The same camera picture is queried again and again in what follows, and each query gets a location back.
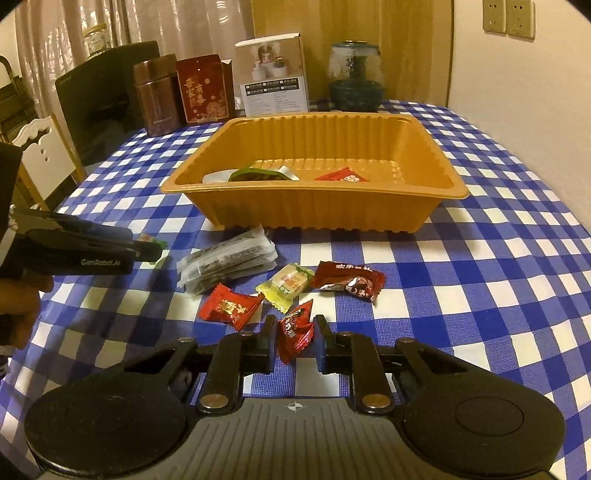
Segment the glass jar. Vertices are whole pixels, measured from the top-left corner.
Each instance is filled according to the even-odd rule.
[[[88,58],[92,58],[111,48],[111,36],[109,35],[109,29],[106,23],[99,23],[85,29],[82,32],[82,36],[86,43]]]
[[[252,80],[254,82],[263,82],[267,79],[267,69],[261,65],[260,60],[255,62],[255,67],[252,69]]]
[[[384,98],[384,74],[377,45],[345,40],[332,45],[330,100],[338,110],[375,112]]]
[[[273,68],[273,76],[275,78],[287,77],[287,64],[283,57],[277,57]]]

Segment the white curtain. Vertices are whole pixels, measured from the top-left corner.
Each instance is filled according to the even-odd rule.
[[[178,59],[229,59],[254,34],[250,0],[25,0],[16,12],[18,52],[40,116],[54,113],[64,126],[55,81],[86,60],[82,32],[102,22],[113,46],[157,40],[161,55]]]

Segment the brown tin can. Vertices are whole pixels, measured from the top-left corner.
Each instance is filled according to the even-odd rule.
[[[134,66],[135,90],[149,137],[168,135],[185,124],[176,63],[177,56],[170,54]]]

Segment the hand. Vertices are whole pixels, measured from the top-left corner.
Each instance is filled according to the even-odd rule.
[[[27,271],[20,280],[0,279],[0,314],[10,314],[14,326],[11,344],[22,350],[26,347],[33,325],[41,311],[39,292],[53,290],[53,278]]]

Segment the orange plastic tray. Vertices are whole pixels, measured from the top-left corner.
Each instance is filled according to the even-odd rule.
[[[202,184],[229,168],[287,166],[300,181]],[[349,167],[368,182],[314,181]],[[418,120],[389,113],[302,113],[230,120],[162,185],[214,225],[415,232],[466,186]]]

